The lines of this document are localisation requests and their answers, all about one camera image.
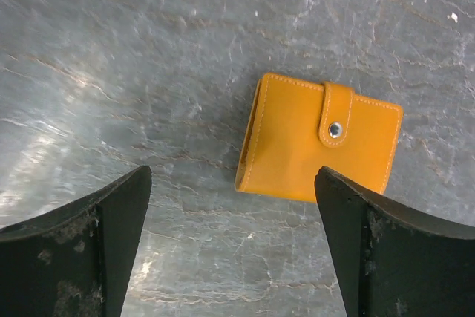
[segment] dark gray countertop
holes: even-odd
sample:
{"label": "dark gray countertop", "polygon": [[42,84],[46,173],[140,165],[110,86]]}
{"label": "dark gray countertop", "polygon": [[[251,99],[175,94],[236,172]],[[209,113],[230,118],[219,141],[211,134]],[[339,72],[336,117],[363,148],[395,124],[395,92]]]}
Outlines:
{"label": "dark gray countertop", "polygon": [[474,18],[475,0],[0,0],[0,225],[149,164],[124,316],[344,316],[317,206],[234,192],[256,83],[402,105],[387,195],[475,225]]}

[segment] snap closure strap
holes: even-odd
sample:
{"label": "snap closure strap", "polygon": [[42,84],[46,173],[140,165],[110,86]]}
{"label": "snap closure strap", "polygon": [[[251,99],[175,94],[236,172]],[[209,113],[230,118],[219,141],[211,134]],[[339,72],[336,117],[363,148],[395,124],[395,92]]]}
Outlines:
{"label": "snap closure strap", "polygon": [[328,148],[342,146],[350,128],[350,115],[353,106],[352,88],[324,83],[324,106],[321,111],[318,137]]}

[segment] silver snap button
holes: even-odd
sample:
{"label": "silver snap button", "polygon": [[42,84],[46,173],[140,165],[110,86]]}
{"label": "silver snap button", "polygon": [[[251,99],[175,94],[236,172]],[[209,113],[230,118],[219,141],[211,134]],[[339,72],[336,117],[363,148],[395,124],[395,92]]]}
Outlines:
{"label": "silver snap button", "polygon": [[343,133],[343,127],[339,122],[333,122],[330,127],[328,128],[328,132],[333,139],[340,137]]}

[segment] white speck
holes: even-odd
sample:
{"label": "white speck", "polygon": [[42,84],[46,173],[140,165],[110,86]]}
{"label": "white speck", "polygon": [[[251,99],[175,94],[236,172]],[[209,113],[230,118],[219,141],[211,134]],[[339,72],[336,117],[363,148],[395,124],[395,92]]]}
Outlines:
{"label": "white speck", "polygon": [[459,22],[459,17],[455,13],[452,13],[452,15],[447,15],[447,19],[452,19],[455,21],[455,23]]}

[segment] orange wallet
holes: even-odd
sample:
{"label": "orange wallet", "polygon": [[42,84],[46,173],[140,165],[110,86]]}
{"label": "orange wallet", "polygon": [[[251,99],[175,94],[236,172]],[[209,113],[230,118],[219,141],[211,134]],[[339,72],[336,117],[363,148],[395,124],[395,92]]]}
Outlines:
{"label": "orange wallet", "polygon": [[235,187],[316,202],[314,180],[328,166],[382,194],[389,180],[402,107],[273,73],[259,81]]}

